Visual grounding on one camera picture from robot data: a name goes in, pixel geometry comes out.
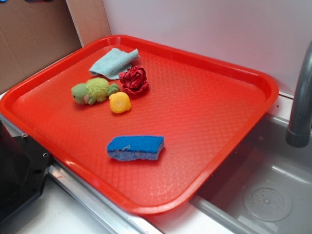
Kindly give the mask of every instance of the stainless steel sink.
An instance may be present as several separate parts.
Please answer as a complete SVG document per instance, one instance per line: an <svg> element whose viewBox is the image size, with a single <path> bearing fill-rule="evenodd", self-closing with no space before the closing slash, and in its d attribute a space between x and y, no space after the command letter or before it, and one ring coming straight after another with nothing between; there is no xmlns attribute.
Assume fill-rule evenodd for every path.
<svg viewBox="0 0 312 234"><path fill-rule="evenodd" d="M287 125L266 114L191 203L234 233L312 233L312 144L289 146Z"/></svg>

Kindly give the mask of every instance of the faucet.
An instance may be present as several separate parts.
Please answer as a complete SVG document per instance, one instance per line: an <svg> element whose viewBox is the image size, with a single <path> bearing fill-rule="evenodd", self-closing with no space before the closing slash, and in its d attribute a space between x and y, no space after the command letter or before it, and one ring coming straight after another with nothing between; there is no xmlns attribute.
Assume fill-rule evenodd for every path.
<svg viewBox="0 0 312 234"><path fill-rule="evenodd" d="M304 57L293 98L286 142L296 148L309 143L312 125L312 41Z"/></svg>

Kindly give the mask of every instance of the green plush turtle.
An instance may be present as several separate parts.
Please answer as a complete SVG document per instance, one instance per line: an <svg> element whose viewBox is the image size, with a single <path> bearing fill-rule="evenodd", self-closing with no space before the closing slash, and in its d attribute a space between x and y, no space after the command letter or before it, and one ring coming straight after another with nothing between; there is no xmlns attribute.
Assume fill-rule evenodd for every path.
<svg viewBox="0 0 312 234"><path fill-rule="evenodd" d="M98 77L74 86L72 88L72 95L79 104L93 105L96 101L105 101L111 94L118 91L119 86L117 84L109 85L106 79Z"/></svg>

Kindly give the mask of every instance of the tray rim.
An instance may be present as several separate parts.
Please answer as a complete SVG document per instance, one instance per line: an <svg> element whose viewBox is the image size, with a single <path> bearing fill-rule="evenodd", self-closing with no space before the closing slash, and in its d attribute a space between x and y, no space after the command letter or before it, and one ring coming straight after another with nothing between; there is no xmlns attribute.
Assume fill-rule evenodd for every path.
<svg viewBox="0 0 312 234"><path fill-rule="evenodd" d="M252 117L247 121L247 123L235 134L236 137L239 137L241 140L244 138L245 135L256 125L256 123L265 115L265 113L268 111L268 109L274 104L278 97L278 86L274 79L260 71L253 70L250 68L246 68L243 66L239 66L236 64L228 63L225 61L221 61L218 59L205 57L202 55L194 54L191 52L183 51L180 49L176 49L173 47L169 47L166 45L161 45L155 42L143 40L134 38L131 36L126 35L115 35L115 36L109 36L109 37L103 37L100 38L89 45L75 51L74 53L64 57L63 59L53 63L52 65L48 66L47 68L41 70L40 72L34 74L30 78L24 80L23 82L17 84L13 88L11 88L0 100L0 112L8 119L10 120L14 125L16 125L18 128L20 128L22 131L26 132L30 136L34 137L40 144L42 144L46 148L54 148L54 150L51 150L52 154L61 154L62 149L54 144L49 143L45 138L37 135L33 129L21 121L17 116L15 116L11 111L10 107L12 104L23 94L29 92L33 88L37 87L38 85L44 83L47 81L50 77L55 76L60 71L66 69L66 67L70 67L74 65L76 62L80 61L80 58L89 55L91 53L96 52L99 50L100 46L106 44L106 46L114 46L114 45L125 45L129 43L137 43L140 45L143 45L141 50L154 50L155 55L165 57L170 55L172 60L179 61L185 63L183 59L185 58L192 58L191 64L188 61L188 65L195 66L197 68L201 68L204 65L207 64L207 62L215 69L219 70L222 75L225 75L230 78L234 78L233 75L231 77L231 73L239 73L241 75L241 78L239 80L243 82L246 81L246 76L250 77L253 76L254 80L252 82L248 82L249 84L253 84L254 86L257 86L264 92L266 96L266 101L261 105L261 108L257 109L255 113L252 115ZM226 144L226 147L224 147L218 154L226 155L222 158L222 161L224 161L227 157L227 155L230 154L230 152L237 146L239 142L236 141L230 141ZM214 160L220 161L220 157L216 157L211 161L210 164L214 164ZM71 164L69 167L70 170L72 170L74 173L76 173L78 176L82 177L84 180L88 182L88 178L93 178L94 175L92 172L88 171L86 168L82 167L81 165ZM211 170L210 166L207 165L202 172L198 173L198 176L194 179L194 181L175 199L165 202L158 206L140 206L134 202L132 202L128 197L122 196L118 190L110 186L109 184L105 183L105 181L99 181L99 185L96 186L95 184L91 184L96 189L99 189L101 187L101 193L103 190L108 191L108 193L114 193L114 196L108 196L109 199L111 199L113 202L115 202L117 205L121 206L122 208L126 209L129 212L138 214L138 215L150 215L150 214L158 214L163 213L168 210L171 210L177 206L182 205L184 202L187 202L200 188L200 186L209 178L209 176L213 173L213 170Z"/></svg>

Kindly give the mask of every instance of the white wall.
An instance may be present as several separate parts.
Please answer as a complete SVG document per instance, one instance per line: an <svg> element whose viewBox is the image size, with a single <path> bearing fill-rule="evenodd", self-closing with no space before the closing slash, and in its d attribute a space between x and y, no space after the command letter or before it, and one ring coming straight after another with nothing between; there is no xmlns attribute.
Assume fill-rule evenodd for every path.
<svg viewBox="0 0 312 234"><path fill-rule="evenodd" d="M312 40L312 0L103 0L126 34L250 67L294 94Z"/></svg>

